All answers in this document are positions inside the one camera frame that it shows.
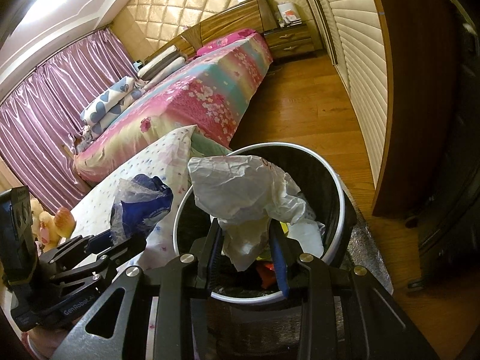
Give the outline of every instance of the trash can rim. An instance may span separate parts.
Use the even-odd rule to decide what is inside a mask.
[[[338,198],[339,198],[339,206],[340,206],[340,212],[338,216],[338,224],[337,224],[337,230],[335,231],[335,235],[332,239],[332,243],[329,245],[327,251],[325,254],[322,256],[322,260],[330,264],[333,261],[333,258],[335,256],[335,253],[337,252],[340,242],[342,240],[342,233],[343,233],[343,225],[345,222],[345,196],[343,194],[343,188],[342,188],[342,183],[340,182],[340,178],[338,177],[337,173],[333,170],[332,166],[319,154],[317,154],[315,151],[310,150],[304,146],[297,145],[294,143],[287,143],[287,142],[265,142],[265,143],[257,143],[255,145],[250,145],[243,147],[241,149],[232,151],[231,153],[227,154],[227,156],[231,155],[241,155],[242,153],[253,150],[253,149],[258,149],[262,147],[270,147],[270,146],[286,146],[286,147],[292,147],[295,149],[302,150],[303,152],[306,152],[307,154],[311,155],[314,157],[316,160],[320,161],[321,164],[328,170],[330,175],[332,176],[335,186],[337,187],[337,192],[338,192]],[[183,208],[185,207],[185,204],[187,202],[187,199],[193,192],[194,188],[193,186],[190,187],[183,197],[180,206],[178,207],[177,214],[175,216],[175,222],[173,224],[173,249],[175,251],[175,254],[179,256],[179,249],[178,249],[178,244],[177,244],[177,229],[178,229],[178,224],[179,224],[179,219],[180,219],[180,213],[183,211]],[[222,300],[224,302],[228,303],[236,303],[236,304],[243,304],[243,305],[260,305],[260,304],[269,304],[269,303],[274,303],[278,302],[279,300],[284,299],[282,292],[275,292],[274,294],[270,295],[265,295],[262,297],[256,297],[256,298],[232,298],[228,297],[225,295],[220,295],[215,292],[212,292],[212,298],[217,299],[217,300]]]

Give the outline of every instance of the silver bolt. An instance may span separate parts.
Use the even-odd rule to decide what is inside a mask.
[[[355,268],[353,268],[353,271],[357,276],[365,276],[367,274],[367,268],[357,265]]]
[[[140,273],[140,268],[138,266],[129,266],[125,273],[127,276],[129,276],[129,278],[132,278]]]
[[[180,256],[180,261],[184,264],[191,263],[193,260],[195,260],[195,256],[190,253],[185,253],[182,256]]]
[[[311,263],[314,260],[310,253],[302,253],[299,258],[302,263]]]

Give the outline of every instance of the bed headboard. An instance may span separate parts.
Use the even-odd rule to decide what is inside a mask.
[[[171,45],[175,45],[182,53],[191,57],[204,44],[232,32],[252,28],[264,33],[277,27],[277,19],[267,0],[248,0],[217,13],[177,35],[147,57],[145,63],[150,62]]]

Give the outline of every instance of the wooden floor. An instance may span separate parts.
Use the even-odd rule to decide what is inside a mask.
[[[367,219],[394,284],[394,297],[441,359],[453,359],[480,323],[480,272],[407,293],[420,276],[415,229],[371,216],[374,184],[362,133],[327,55],[272,66],[231,147],[282,141],[306,146],[340,174]]]

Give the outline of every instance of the drawer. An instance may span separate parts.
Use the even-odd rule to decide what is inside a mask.
[[[265,35],[268,47],[270,48],[309,38],[310,32],[308,31],[308,27],[306,25],[289,28],[284,31],[276,31]]]
[[[297,40],[280,46],[271,47],[274,59],[283,58],[285,56],[296,56],[299,54],[310,53],[314,51],[314,43],[309,39]]]

